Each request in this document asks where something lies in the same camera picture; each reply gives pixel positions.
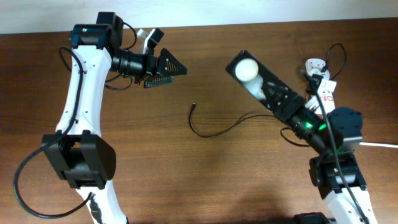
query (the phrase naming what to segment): black cable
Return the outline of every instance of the black cable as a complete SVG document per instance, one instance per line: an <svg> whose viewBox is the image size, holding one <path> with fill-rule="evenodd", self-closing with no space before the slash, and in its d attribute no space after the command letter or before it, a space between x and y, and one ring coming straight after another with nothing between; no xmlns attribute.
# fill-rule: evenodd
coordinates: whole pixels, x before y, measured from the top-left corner
<svg viewBox="0 0 398 224"><path fill-rule="evenodd" d="M136 42L137 42L137 32L136 32L136 30L135 30L134 28L132 28L132 26L130 26L127 22L123 22L123 23L122 23L122 26L123 26L123 25L128 26L128 27L132 30L132 32L134 33L134 43L132 43L132 45L131 45L130 47L126 47L126 48L125 48L125 50L129 50L130 48L132 48L133 46L135 46L135 44L136 44Z"/></svg>
<svg viewBox="0 0 398 224"><path fill-rule="evenodd" d="M282 138L284 138L287 142L289 142L289 143L291 143L292 145L294 145L294 146L298 146L298 147L310 147L309 145L307 145L307 144L300 144L300 143L296 143L296 142L293 142L293 141L291 141L291 140L289 140L286 136L284 136L284 134L283 134L283 131L285 131L285 130L292 130L291 128L282 128L281 130L280 130L280 135L282 136Z"/></svg>
<svg viewBox="0 0 398 224"><path fill-rule="evenodd" d="M110 90L115 90L115 91L127 90L127 89L131 86L131 84L132 84L132 76L130 76L130 75L122 75L122 74L119 74L119 75L116 75L116 76L113 77L113 78L110 78L109 80L106 80L105 82L108 83L108 82L114 81L114 80L118 79L119 77L130 78L130 84L128 84L128 86L123 87L123 88L116 88L116 87L110 86L110 85L108 85L108 84L105 84L104 87L107 88L107 89L110 89Z"/></svg>
<svg viewBox="0 0 398 224"><path fill-rule="evenodd" d="M340 178L341 178L341 181L343 181L343 184L344 184L344 186L346 187L346 189L347 189L349 195L350 195L351 198L353 199L353 202L354 202L354 204L355 204L355 207L358 209L358 212L359 212L359 214L361 215L363 221L364 221L366 224L369 224L368 218L366 217L366 215L365 215L364 212L362 211L361 206L359 205L359 203L358 203L358 201L357 201L357 199L356 199L354 193L352 192L351 188L349 187L349 185L348 185L348 183L347 183L347 181L346 181L346 179L345 179L345 177L344 177L343 171L341 170L340 162L339 162L339 160L338 160L338 155L337 155L337 148L336 148L335 138L334 138L334 136L333 136L333 131L331 130L331 126L330 126L329 119L328 119L328 117L327 117L327 115L326 115L325 107L323 106L323 103L322 103L322 100L321 100L319 94L316 93L315 96L317 97L317 100L318 100L318 102L319 102L320 108L321 108L321 110L322 110L322 116L324 117L324 119L325 119L325 121L326 121L326 126L327 126L327 128L328 128L328 134L329 134L329 137L330 137L331 149L332 149L333 155L334 155L334 157L335 157L335 164L336 164L336 168L337 168L337 170L338 170L338 174L339 174L339 176L340 176Z"/></svg>
<svg viewBox="0 0 398 224"><path fill-rule="evenodd" d="M341 49L343 50L343 53L344 53L344 63L343 63L343 65L341 66L340 70L336 73L336 75L333 76L333 77L331 77L330 80L334 80L334 79L341 73L341 71L343 71L343 69L345 68L345 66L346 66L346 64L347 64L347 52L346 52L346 49L343 47L343 44L341 44L341 43L335 43L335 44L333 44L333 45L329 48L328 53L326 53L326 64L325 64L325 66L321 69L321 72L325 72L326 70L329 69L329 54L330 54L330 51L331 51L334 47L336 47L336 46L340 46Z"/></svg>
<svg viewBox="0 0 398 224"><path fill-rule="evenodd" d="M69 71L70 71L71 69L70 69L70 67L68 66L68 64L66 63L66 61L65 61L65 59L64 59L64 57L63 57L63 55L62 55L62 50L64 50L64 51L70 53L70 55L76 60L77 64L79 65L79 75L80 75L80 77L79 77L79 83L78 83L78 88L77 88L77 92L76 92L76 100L75 100L75 105L74 105L74 107L73 107L72 117L70 118L68 127L67 127L66 130L61 134L60 137L58 137L56 140L54 140L54 141L52 141L52 142L50 142L50 143L48 143L48 144L42 146L40 149L34 151L32 154L30 154L29 156L27 156L27 157L21 162L21 164L19 164L19 167L18 167L18 169L17 169L17 171L16 171L16 173L15 173L15 175L14 175L14 181L13 181L13 187L14 187L15 195L16 195L17 200L18 200L19 204L21 205L21 207L22 207L25 211L29 212L31 215L34 215L34 216L39 217L39 218L49 218L49 219L51 219L51 218L62 218L62 217L65 217L65 216L67 216L67 215L70 215L70 214L72 214L73 212L79 210L81 207L85 206L85 204L89 201L89 199L90 199L91 196L92 196L92 193L90 193L84 202L82 202L79 206L77 206L76 208L74 208L74 209L72 209L72 210L70 210L70 211L68 211L68 212L61 213L61 214L56 214L56 215L46 215L46 214L39 213L39 212L36 212L35 210L31 209L31 208L25 203L25 201L22 199L21 193L19 192L18 180L19 180L19 176L20 176L20 174L21 174L21 172L22 172L22 169L23 169L23 168L26 166L26 164L27 164L31 159L33 159L37 154L39 154L40 152L43 152L43 151L46 150L48 147L50 147L50 146L52 146L52 145L58 143L59 141L61 141L61 140L68 134L68 132L71 130L71 128L72 128L72 126L73 126L73 124L75 123L75 120L76 120L77 109L78 109L79 100L80 100L81 85L82 85L82 83L83 83L83 72L84 72L84 71L83 71L83 65L81 64L81 62L79 61L78 57L75 55L75 53L73 53L72 50L70 50L70 49L67 48L67 47L60 47L60 48L58 49L58 53L59 53L59 55L60 55L61 61L63 62L64 66L65 66Z"/></svg>
<svg viewBox="0 0 398 224"><path fill-rule="evenodd" d="M108 79L108 80L105 80L105 82L107 83L107 82L111 82L111 81L113 81L113 80L116 80L116 79L118 79L119 77L121 77L122 76L122 74L118 74L118 75L116 75L115 77L113 77L113 78L110 78L110 79Z"/></svg>
<svg viewBox="0 0 398 224"><path fill-rule="evenodd" d="M321 165L322 160L331 154L330 149L325 150L322 154L318 156L318 160L315 163L315 167L318 168Z"/></svg>
<svg viewBox="0 0 398 224"><path fill-rule="evenodd" d="M191 128L191 130L192 130L197 136L199 136L199 137L201 137L201 138L213 138L213 137L217 137L217 136L219 136L219 135L222 135L222 134L224 134L224 133L226 133L226 132L232 130L232 129L235 128L238 124L242 123L243 121L245 121L245 120L247 120L247 119L257 118L257 117L274 117L274 115L257 114L257 115L252 115L252 116L248 116L248 117L243 118L245 115L248 114L248 113L246 113L246 114L244 114L243 116L241 116L241 117L237 120L237 122L235 122L231 127L225 129L224 131L218 132L218 133L216 133L216 134L211 134L211 135L203 135L203 134L198 133L198 132L195 130L195 128L193 128L193 126L192 126L192 115L193 115L193 112L194 112L194 110L195 110L196 105L197 105L196 103L192 103L191 111L189 112L189 117L188 117L188 124L189 124L189 127Z"/></svg>

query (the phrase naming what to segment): wood grain surface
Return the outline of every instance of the wood grain surface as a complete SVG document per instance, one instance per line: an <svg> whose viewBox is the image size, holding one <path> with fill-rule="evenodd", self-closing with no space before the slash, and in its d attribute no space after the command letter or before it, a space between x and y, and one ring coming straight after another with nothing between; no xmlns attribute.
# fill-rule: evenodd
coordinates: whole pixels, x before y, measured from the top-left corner
<svg viewBox="0 0 398 224"><path fill-rule="evenodd" d="M268 114L224 70L240 50L303 94L306 84L297 71L341 42L348 64L336 79L336 106L362 112L365 141L397 142L397 27L398 19L368 19L163 29L156 54L168 48L188 75L173 85L104 91L101 130L116 150L114 187L123 212L133 223L227 223L305 212L331 217L308 174L315 152L285 142L282 123L255 118L202 139L188 127L189 109L197 103L195 127L209 134L246 112ZM132 38L125 31L123 45ZM66 32L0 36L1 223L92 223L86 208L60 220L33 217L12 190L17 166L43 134L55 131L63 111L70 73L58 58L60 45L68 45ZM331 73L341 62L339 50L332 52ZM379 223L396 223L398 151L360 146L356 157ZM43 154L24 169L20 185L26 202L40 212L65 212L81 202Z"/></svg>

